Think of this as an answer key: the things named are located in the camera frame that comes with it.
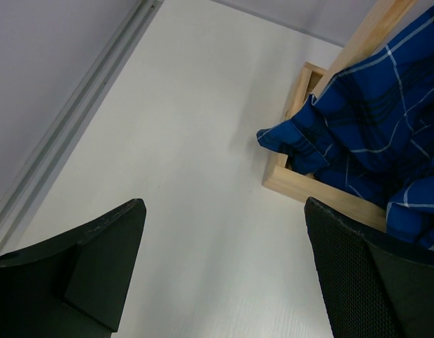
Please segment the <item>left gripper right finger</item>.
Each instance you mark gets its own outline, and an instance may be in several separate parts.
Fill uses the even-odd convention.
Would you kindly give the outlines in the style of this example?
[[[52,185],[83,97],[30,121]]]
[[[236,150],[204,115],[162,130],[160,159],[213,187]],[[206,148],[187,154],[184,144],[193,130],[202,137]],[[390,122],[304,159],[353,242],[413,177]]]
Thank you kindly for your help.
[[[434,337],[434,252],[308,198],[307,234],[334,337]]]

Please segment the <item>blue plaid shirt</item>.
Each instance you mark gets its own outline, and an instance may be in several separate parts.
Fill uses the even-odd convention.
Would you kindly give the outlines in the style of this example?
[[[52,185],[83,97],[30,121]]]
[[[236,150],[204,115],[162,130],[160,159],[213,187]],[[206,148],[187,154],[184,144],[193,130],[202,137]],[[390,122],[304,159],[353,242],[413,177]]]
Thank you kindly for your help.
[[[385,209],[388,234],[434,251],[434,5],[257,141]]]

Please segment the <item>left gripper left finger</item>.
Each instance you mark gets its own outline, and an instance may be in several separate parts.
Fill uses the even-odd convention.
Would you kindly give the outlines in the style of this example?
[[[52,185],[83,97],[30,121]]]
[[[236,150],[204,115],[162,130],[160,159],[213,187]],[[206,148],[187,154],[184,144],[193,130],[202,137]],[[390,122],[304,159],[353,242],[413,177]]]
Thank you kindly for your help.
[[[142,199],[0,256],[0,337],[110,337],[146,220]]]

